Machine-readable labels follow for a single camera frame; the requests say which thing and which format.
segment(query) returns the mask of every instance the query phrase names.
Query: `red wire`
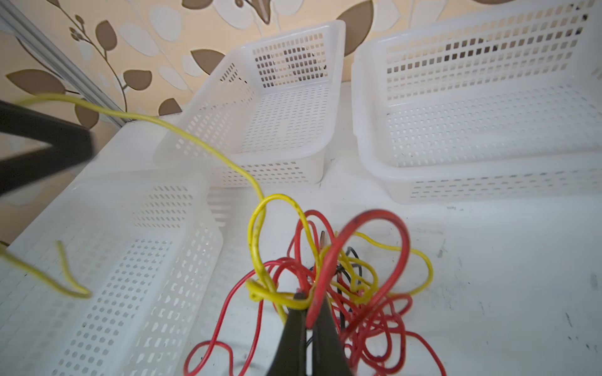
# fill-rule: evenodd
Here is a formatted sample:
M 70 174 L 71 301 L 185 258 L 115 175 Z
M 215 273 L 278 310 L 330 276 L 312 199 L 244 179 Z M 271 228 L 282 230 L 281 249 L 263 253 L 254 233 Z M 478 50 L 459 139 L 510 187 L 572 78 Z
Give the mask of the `red wire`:
M 292 272 L 295 276 L 297 276 L 297 279 L 299 280 L 300 290 L 303 292 L 309 292 L 311 285 L 315 284 L 314 299 L 309 307 L 306 319 L 307 327 L 313 327 L 317 318 L 317 314 L 319 313 L 321 302 L 328 295 L 334 302 L 331 305 L 331 312 L 335 322 L 337 323 L 337 330 L 339 330 L 340 327 L 340 319 L 337 317 L 336 312 L 342 312 L 343 317 L 345 317 L 345 320 L 349 322 L 347 328 L 340 332 L 340 337 L 342 346 L 345 349 L 350 350 L 350 356 L 348 358 L 348 361 L 349 366 L 354 373 L 358 369 L 360 360 L 366 363 L 371 368 L 373 368 L 376 372 L 375 375 L 391 375 L 399 372 L 399 370 L 401 370 L 403 365 L 405 364 L 406 338 L 407 336 L 410 336 L 418 339 L 427 348 L 427 350 L 433 357 L 435 363 L 439 367 L 441 375 L 447 376 L 445 372 L 445 367 L 435 354 L 433 348 L 424 340 L 424 338 L 422 338 L 414 332 L 405 330 L 405 325 L 403 323 L 402 317 L 412 307 L 412 298 L 407 294 L 396 294 L 391 297 L 386 295 L 387 292 L 395 284 L 397 279 L 399 279 L 408 262 L 410 250 L 410 237 L 404 222 L 398 216 L 389 211 L 375 209 L 356 216 L 343 228 L 341 233 L 335 237 L 334 231 L 332 230 L 332 227 L 330 226 L 328 220 L 326 219 L 326 217 L 324 217 L 324 215 L 314 210 L 306 211 L 305 215 L 306 217 L 315 216 L 318 219 L 320 219 L 320 221 L 324 224 L 328 235 L 330 236 L 331 246 L 328 251 L 328 254 L 324 258 L 319 277 L 317 277 L 313 271 L 307 269 L 301 264 L 301 232 L 303 230 L 303 224 L 300 220 L 297 223 L 294 237 L 288 247 L 287 257 L 283 257 L 278 260 L 268 261 L 264 263 L 264 265 L 268 268 L 269 273 L 271 273 L 272 270 L 275 268 L 273 280 L 276 286 L 278 286 L 278 279 L 280 275 L 285 270 L 288 270 Z M 336 267 L 338 265 L 338 254 L 344 246 L 344 244 L 346 243 L 346 241 L 353 235 L 355 230 L 361 227 L 364 223 L 375 219 L 387 220 L 396 226 L 402 237 L 402 252 L 400 259 L 398 260 L 397 265 L 393 270 L 393 273 L 386 280 L 383 286 L 377 291 L 376 294 L 372 296 L 372 298 L 367 304 L 357 305 L 353 303 L 352 300 L 353 298 L 357 298 L 360 296 L 358 295 L 358 293 L 352 293 L 352 296 L 346 297 L 345 295 L 343 295 L 343 293 L 339 294 L 335 292 L 330 286 L 330 281 L 332 277 L 337 276 L 338 282 L 348 291 L 350 291 L 349 286 L 341 280 L 340 273 L 336 273 Z M 315 245 L 319 249 L 320 246 L 317 228 L 312 221 L 308 221 L 308 223 L 312 230 Z M 291 249 L 293 249 L 293 246 L 294 258 L 290 258 L 289 255 Z M 224 344 L 223 342 L 218 341 L 217 336 L 219 335 L 219 331 L 223 324 L 225 313 L 228 309 L 228 304 L 230 303 L 232 296 L 234 296 L 236 291 L 240 288 L 240 286 L 242 286 L 245 283 L 247 279 L 253 277 L 254 275 L 254 271 L 247 273 L 247 275 L 244 276 L 240 281 L 238 281 L 238 283 L 234 286 L 232 291 L 228 294 L 222 307 L 222 311 L 220 312 L 220 316 L 211 340 L 203 341 L 193 348 L 193 350 L 186 358 L 186 361 L 184 362 L 184 376 L 197 375 L 200 372 L 200 370 L 206 365 L 215 346 L 222 347 L 228 352 L 229 376 L 234 376 L 234 354 L 232 352 L 232 348 L 230 348 L 230 346 Z M 399 312 L 397 312 L 394 307 L 395 301 L 398 300 L 406 301 L 406 305 L 401 310 L 399 310 Z M 249 356 L 245 361 L 244 366 L 241 372 L 239 373 L 239 376 L 244 375 L 244 373 L 248 370 L 253 355 L 255 353 L 257 342 L 259 340 L 259 334 L 261 331 L 262 310 L 263 301 L 259 303 L 255 336 L 253 338 L 253 343 L 249 351 Z M 367 348 L 366 341 L 368 338 L 380 336 L 382 334 L 385 335 L 387 344 L 386 350 L 382 355 L 372 354 Z M 387 362 L 392 356 L 394 334 L 399 335 L 400 338 L 399 359 L 394 366 L 387 368 L 385 367 L 385 362 Z M 202 361 L 195 367 L 194 370 L 189 372 L 188 369 L 190 366 L 190 360 L 192 356 L 199 348 L 204 346 L 208 346 L 208 348 L 205 355 L 203 356 Z

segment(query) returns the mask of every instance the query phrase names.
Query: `brown leaf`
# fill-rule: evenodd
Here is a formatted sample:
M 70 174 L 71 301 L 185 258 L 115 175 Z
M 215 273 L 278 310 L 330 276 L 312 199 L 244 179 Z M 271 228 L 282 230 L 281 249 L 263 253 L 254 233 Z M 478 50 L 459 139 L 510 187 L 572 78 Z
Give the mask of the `brown leaf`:
M 257 12 L 257 15 L 266 24 L 270 24 L 270 0 L 251 0 L 251 6 Z
M 166 99 L 159 106 L 159 116 L 171 115 L 182 112 L 182 108 L 174 98 Z
M 345 56 L 351 54 L 368 36 L 374 16 L 374 4 L 372 0 L 360 2 L 347 9 L 338 20 L 345 21 Z
M 150 70 L 130 69 L 123 73 L 125 83 L 134 90 L 144 90 L 150 86 L 152 72 Z
M 494 5 L 494 4 L 504 4 L 505 2 L 511 2 L 512 0 L 474 0 L 480 4 Z
M 23 69 L 9 73 L 6 77 L 19 89 L 29 94 L 65 93 L 65 86 L 52 74 L 39 69 Z
M 182 6 L 188 9 L 205 9 L 213 0 L 182 0 Z
M 81 126 L 86 129 L 90 129 L 96 125 L 96 123 L 98 123 L 98 118 L 100 117 L 98 112 L 79 105 L 75 105 L 75 115 Z
M 212 49 L 196 49 L 194 51 L 190 51 L 190 53 L 192 54 L 192 57 L 198 66 L 208 75 L 213 72 L 213 70 L 225 56 L 223 53 L 214 51 Z
M 48 1 L 50 4 L 54 5 L 55 7 L 60 8 L 61 4 L 58 3 L 58 0 L 46 0 Z
M 117 36 L 109 21 L 104 20 L 96 26 L 96 39 L 105 51 L 110 51 L 117 46 Z

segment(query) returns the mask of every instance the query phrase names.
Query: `white plastic basket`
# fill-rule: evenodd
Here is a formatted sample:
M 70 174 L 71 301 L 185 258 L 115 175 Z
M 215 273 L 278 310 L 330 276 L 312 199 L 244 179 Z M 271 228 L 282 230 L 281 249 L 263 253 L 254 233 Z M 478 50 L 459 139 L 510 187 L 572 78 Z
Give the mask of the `white plastic basket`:
M 198 173 L 161 170 L 63 192 L 9 249 L 63 282 L 63 241 L 93 296 L 65 297 L 0 262 L 2 374 L 173 375 L 223 244 L 207 192 Z
M 316 183 L 337 116 L 345 23 L 264 38 L 228 53 L 186 107 L 179 128 L 209 143 L 261 184 Z M 248 182 L 199 146 L 168 134 L 158 165 L 188 161 L 212 186 Z
M 513 1 L 364 43 L 353 131 L 395 201 L 602 190 L 602 1 Z

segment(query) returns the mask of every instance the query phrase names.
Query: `floral wallpaper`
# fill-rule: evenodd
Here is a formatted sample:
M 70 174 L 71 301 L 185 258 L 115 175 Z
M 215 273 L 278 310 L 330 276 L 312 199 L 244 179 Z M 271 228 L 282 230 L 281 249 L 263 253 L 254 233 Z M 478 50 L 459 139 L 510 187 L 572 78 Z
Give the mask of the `floral wallpaper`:
M 430 25 L 510 0 L 11 0 L 64 54 L 125 111 L 153 116 L 182 111 L 230 50 L 261 37 L 341 19 L 347 25 L 343 81 L 366 40 Z M 0 25 L 0 97 L 42 91 L 80 96 Z M 39 111 L 97 134 L 116 127 L 67 103 Z M 0 135 L 0 157 L 38 147 Z M 10 242 L 73 179 L 59 174 L 0 198 L 0 240 Z

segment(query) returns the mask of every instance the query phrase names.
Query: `table surface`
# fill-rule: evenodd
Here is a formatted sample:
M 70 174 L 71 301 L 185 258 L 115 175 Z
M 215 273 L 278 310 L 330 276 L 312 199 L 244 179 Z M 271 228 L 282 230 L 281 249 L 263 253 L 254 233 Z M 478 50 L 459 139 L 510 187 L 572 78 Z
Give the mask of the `table surface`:
M 435 268 L 433 283 L 415 297 L 405 324 L 433 346 L 449 375 L 602 374 L 602 290 L 598 283 L 602 279 L 602 197 L 395 203 L 358 158 L 350 92 L 350 85 L 343 84 L 322 181 L 266 185 L 266 195 L 289 195 L 303 210 L 324 213 L 335 229 L 370 208 L 388 209 L 403 218 L 413 248 L 427 254 Z M 170 116 L 167 121 L 176 119 Z M 155 168 L 152 155 L 166 132 L 145 122 L 127 124 L 74 183 L 114 171 Z M 194 344 L 211 337 L 226 294 L 252 268 L 246 227 L 257 203 L 254 192 L 251 188 L 212 189 L 208 201 L 225 243 L 182 358 Z M 285 254 L 296 221 L 288 204 L 269 204 L 261 237 L 264 260 Z M 399 234 L 383 221 L 362 230 L 387 244 L 400 242 Z M 349 244 L 375 266 L 381 279 L 398 257 L 359 238 Z M 308 249 L 304 252 L 308 259 Z M 424 263 L 411 256 L 394 290 L 411 289 L 426 273 Z M 293 278 L 286 277 L 281 286 L 293 288 Z M 235 372 L 248 355 L 256 309 L 257 303 L 241 290 L 226 315 L 219 338 L 234 349 Z M 279 341 L 282 324 L 271 307 L 264 312 L 262 327 L 248 375 L 265 374 Z M 369 346 L 376 352 L 384 349 L 380 340 Z M 225 351 L 216 350 L 201 374 L 227 373 Z M 358 374 L 373 373 L 360 367 Z M 408 340 L 403 374 L 438 374 L 426 349 L 414 339 Z

